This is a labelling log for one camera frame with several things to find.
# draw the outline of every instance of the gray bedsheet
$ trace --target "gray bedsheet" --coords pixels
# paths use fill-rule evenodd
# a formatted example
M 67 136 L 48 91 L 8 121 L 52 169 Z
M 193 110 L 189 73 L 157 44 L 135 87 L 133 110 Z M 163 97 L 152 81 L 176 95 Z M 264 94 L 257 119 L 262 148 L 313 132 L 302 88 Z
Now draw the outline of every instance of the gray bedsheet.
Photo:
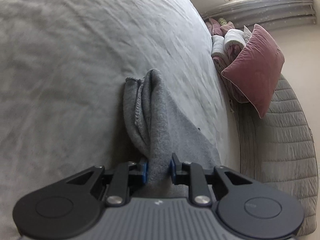
M 0 0 L 0 239 L 14 203 L 91 165 L 140 157 L 125 78 L 161 71 L 179 109 L 238 168 L 236 124 L 189 0 Z
M 238 104 L 240 171 L 297 198 L 305 211 L 298 233 L 316 230 L 318 172 L 307 120 L 281 75 L 269 110 L 260 119 L 250 104 Z

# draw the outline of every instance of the bed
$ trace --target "bed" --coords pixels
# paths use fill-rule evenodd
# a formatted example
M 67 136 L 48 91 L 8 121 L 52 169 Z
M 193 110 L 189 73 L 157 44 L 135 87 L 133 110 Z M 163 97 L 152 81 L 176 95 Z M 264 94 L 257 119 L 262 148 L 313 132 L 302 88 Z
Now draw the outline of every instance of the bed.
M 158 69 L 182 112 L 239 171 L 211 36 L 189 0 L 0 0 L 0 238 L 23 195 L 92 165 L 134 161 L 126 77 Z
M 298 199 L 304 221 L 298 236 L 316 230 L 318 169 L 313 136 L 301 105 L 283 75 L 263 119 L 249 104 L 235 104 L 240 172 Z

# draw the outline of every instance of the folded blanket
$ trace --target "folded blanket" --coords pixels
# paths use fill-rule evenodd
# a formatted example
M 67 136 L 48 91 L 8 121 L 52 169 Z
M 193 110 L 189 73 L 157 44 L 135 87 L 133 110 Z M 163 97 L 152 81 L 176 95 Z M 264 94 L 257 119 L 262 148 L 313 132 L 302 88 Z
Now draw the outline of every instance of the folded blanket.
M 214 35 L 212 38 L 212 52 L 211 57 L 218 56 L 223 59 L 227 66 L 230 65 L 228 54 L 224 51 L 224 37 Z
M 216 147 L 180 111 L 158 70 L 126 79 L 123 108 L 129 137 L 149 161 L 148 184 L 137 196 L 188 196 L 188 187 L 172 185 L 168 175 L 172 153 L 205 169 L 220 164 Z
M 222 32 L 222 36 L 224 37 L 227 34 L 227 32 L 231 29 L 235 29 L 235 26 L 232 22 L 228 22 L 225 25 L 221 25 L 220 30 Z
M 221 26 L 215 19 L 209 18 L 208 21 L 205 22 L 205 25 L 207 25 L 207 28 L 211 36 L 213 35 L 222 36 L 222 31 L 220 30 Z
M 231 29 L 224 39 L 224 50 L 228 54 L 230 62 L 233 62 L 245 46 L 244 32 Z
M 224 78 L 221 72 L 228 66 L 226 62 L 219 56 L 212 57 L 214 65 L 224 83 L 226 90 L 228 91 L 231 98 L 234 98 L 238 102 L 248 103 L 249 100 L 244 96 L 244 94 L 237 88 L 230 80 Z

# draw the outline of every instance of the velvet cushion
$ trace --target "velvet cushion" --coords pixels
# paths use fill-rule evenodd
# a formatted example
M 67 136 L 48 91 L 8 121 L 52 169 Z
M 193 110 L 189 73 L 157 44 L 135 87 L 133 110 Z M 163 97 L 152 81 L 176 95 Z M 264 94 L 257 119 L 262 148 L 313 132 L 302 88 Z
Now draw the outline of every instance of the velvet cushion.
M 279 80 L 284 55 L 271 35 L 256 24 L 247 46 L 221 75 L 230 80 L 257 109 L 267 113 Z

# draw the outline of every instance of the pile of bedding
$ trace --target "pile of bedding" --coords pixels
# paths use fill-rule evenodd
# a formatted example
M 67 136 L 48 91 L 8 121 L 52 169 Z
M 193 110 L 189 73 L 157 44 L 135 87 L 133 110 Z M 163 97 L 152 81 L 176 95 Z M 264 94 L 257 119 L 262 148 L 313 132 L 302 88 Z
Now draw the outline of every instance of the pile of bedding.
M 233 103 L 233 110 L 241 173 L 297 198 L 305 212 L 298 235 L 312 233 L 318 192 L 315 150 L 301 106 L 281 75 L 280 48 L 255 25 L 253 33 L 244 27 L 230 29 L 224 37 L 213 35 L 211 56 L 230 97 L 239 103 Z
M 12 209 L 25 194 L 93 165 L 140 159 L 124 123 L 125 79 L 153 68 L 221 163 L 239 170 L 211 36 L 189 0 L 0 3 L 0 239 L 19 238 Z

